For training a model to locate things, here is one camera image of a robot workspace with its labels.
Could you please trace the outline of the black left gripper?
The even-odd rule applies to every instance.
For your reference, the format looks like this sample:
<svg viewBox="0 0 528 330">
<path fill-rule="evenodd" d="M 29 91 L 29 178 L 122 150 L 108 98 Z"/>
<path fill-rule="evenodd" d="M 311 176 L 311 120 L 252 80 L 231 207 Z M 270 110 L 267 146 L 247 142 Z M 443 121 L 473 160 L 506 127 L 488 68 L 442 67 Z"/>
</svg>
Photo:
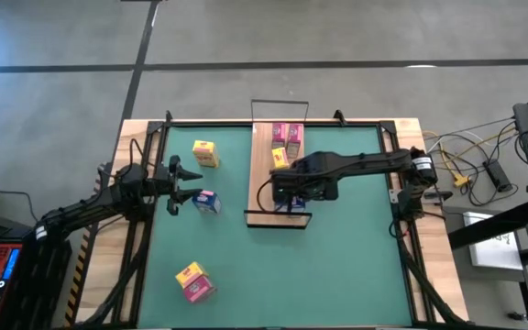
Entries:
<svg viewBox="0 0 528 330">
<path fill-rule="evenodd" d="M 179 213 L 178 204 L 184 204 L 187 200 L 200 194 L 202 189 L 179 189 L 178 180 L 192 181 L 202 179 L 203 175 L 184 169 L 181 165 L 181 159 L 178 155 L 170 157 L 169 164 L 165 166 L 159 163 L 148 179 L 149 196 L 157 202 L 162 195 L 168 195 L 167 211 L 170 215 Z"/>
</svg>

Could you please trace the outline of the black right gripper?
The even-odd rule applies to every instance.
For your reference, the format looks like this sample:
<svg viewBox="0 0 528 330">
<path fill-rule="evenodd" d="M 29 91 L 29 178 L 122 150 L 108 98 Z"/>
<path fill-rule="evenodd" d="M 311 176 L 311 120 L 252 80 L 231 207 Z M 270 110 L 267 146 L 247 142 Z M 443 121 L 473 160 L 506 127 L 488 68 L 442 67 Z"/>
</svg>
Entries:
<svg viewBox="0 0 528 330">
<path fill-rule="evenodd" d="M 338 169 L 299 172 L 297 169 L 272 170 L 272 199 L 289 202 L 294 197 L 304 201 L 334 201 L 338 197 Z"/>
</svg>

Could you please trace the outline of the yellow Corn Pops box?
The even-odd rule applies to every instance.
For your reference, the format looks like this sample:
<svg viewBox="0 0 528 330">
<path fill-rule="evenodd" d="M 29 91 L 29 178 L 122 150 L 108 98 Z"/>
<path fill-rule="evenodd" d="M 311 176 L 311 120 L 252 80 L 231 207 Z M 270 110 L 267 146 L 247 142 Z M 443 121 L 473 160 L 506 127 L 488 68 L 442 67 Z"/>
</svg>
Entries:
<svg viewBox="0 0 528 330">
<path fill-rule="evenodd" d="M 275 170 L 288 169 L 290 167 L 290 162 L 285 147 L 274 148 L 271 153 Z"/>
<path fill-rule="evenodd" d="M 184 268 L 182 271 L 180 271 L 175 276 L 175 279 L 183 288 L 186 288 L 189 285 L 191 285 L 194 281 L 196 281 L 198 278 L 202 276 L 207 276 L 207 275 L 208 273 L 206 272 L 204 267 L 201 264 L 199 264 L 197 261 L 194 261 L 191 264 L 189 264 L 186 268 Z"/>
<path fill-rule="evenodd" d="M 192 147 L 192 154 L 200 166 L 211 168 L 217 168 L 219 166 L 216 144 L 212 141 L 195 140 Z"/>
</svg>

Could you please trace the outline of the purple Raisin Bran box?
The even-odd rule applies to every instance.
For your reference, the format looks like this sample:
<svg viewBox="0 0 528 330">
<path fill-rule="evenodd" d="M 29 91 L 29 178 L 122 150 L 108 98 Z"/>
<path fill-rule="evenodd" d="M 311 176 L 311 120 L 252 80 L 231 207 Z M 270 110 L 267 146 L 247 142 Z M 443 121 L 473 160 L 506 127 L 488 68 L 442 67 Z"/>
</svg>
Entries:
<svg viewBox="0 0 528 330">
<path fill-rule="evenodd" d="M 290 124 L 286 151 L 291 159 L 296 159 L 303 145 L 303 124 Z"/>
<path fill-rule="evenodd" d="M 275 122 L 272 124 L 271 147 L 273 149 L 284 148 L 287 141 L 287 124 Z"/>
<path fill-rule="evenodd" d="M 208 298 L 215 290 L 216 287 L 210 278 L 201 275 L 183 289 L 183 294 L 189 303 L 199 303 Z"/>
</svg>

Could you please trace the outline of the wooden shelf board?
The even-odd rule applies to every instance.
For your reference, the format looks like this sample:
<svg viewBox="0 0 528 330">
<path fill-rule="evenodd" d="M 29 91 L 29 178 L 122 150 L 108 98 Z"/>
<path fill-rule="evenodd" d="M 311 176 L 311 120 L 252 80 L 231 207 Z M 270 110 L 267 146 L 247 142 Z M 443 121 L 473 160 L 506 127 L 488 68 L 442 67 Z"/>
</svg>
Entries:
<svg viewBox="0 0 528 330">
<path fill-rule="evenodd" d="M 258 194 L 259 188 L 270 178 L 274 169 L 272 160 L 271 131 L 275 122 L 256 122 L 253 124 L 249 171 L 248 202 L 246 210 L 274 211 L 271 184 L 268 183 Z"/>
</svg>

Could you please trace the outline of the yellow black hazard strip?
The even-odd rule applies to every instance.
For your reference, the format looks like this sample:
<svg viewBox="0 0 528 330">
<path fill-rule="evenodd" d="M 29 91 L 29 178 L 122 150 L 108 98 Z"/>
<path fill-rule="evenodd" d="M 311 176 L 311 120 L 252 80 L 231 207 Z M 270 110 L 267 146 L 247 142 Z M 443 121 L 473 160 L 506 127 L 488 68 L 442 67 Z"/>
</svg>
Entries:
<svg viewBox="0 0 528 330">
<path fill-rule="evenodd" d="M 84 281 L 91 255 L 91 226 L 84 228 L 79 249 L 77 250 L 77 261 L 70 276 L 71 286 L 64 313 L 63 326 L 74 325 L 79 310 L 79 304 L 83 294 Z"/>
</svg>

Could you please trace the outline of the black equipment case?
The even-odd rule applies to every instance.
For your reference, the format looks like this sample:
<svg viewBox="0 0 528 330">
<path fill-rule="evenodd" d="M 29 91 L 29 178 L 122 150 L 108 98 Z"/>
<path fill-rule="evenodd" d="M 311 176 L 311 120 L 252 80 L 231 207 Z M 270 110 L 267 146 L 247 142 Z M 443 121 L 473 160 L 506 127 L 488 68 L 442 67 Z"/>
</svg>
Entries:
<svg viewBox="0 0 528 330">
<path fill-rule="evenodd" d="M 12 284 L 11 330 L 49 330 L 72 247 L 68 241 L 33 241 L 20 254 Z"/>
</svg>

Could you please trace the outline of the black metal beam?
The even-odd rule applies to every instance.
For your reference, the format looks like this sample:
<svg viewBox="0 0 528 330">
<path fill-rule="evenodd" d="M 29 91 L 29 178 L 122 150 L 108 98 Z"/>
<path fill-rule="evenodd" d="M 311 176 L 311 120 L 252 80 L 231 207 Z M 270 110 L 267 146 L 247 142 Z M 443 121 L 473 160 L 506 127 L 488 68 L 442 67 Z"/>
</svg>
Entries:
<svg viewBox="0 0 528 330">
<path fill-rule="evenodd" d="M 528 231 L 528 202 L 453 231 L 448 240 L 451 248 L 457 249 L 522 228 Z"/>
</svg>

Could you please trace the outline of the white board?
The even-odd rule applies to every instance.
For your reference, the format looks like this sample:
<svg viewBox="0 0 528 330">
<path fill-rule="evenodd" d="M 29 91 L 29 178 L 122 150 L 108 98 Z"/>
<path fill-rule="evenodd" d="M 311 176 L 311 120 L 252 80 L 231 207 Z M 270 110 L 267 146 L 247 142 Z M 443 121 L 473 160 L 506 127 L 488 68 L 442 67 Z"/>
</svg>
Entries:
<svg viewBox="0 0 528 330">
<path fill-rule="evenodd" d="M 514 232 L 501 234 L 469 245 L 473 266 L 501 270 L 523 270 L 519 246 Z"/>
</svg>

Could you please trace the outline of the black metal shelf frame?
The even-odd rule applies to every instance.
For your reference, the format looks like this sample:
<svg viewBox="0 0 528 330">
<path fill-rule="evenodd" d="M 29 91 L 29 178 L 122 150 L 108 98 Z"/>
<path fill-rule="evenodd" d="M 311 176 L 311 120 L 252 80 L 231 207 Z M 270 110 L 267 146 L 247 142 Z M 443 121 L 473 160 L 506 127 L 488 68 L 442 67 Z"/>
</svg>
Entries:
<svg viewBox="0 0 528 330">
<path fill-rule="evenodd" d="M 301 100 L 255 98 L 250 100 L 253 121 L 289 121 L 304 123 L 308 119 L 310 103 Z"/>
<path fill-rule="evenodd" d="M 244 217 L 247 227 L 305 229 L 313 218 L 313 214 L 245 210 Z"/>
</svg>

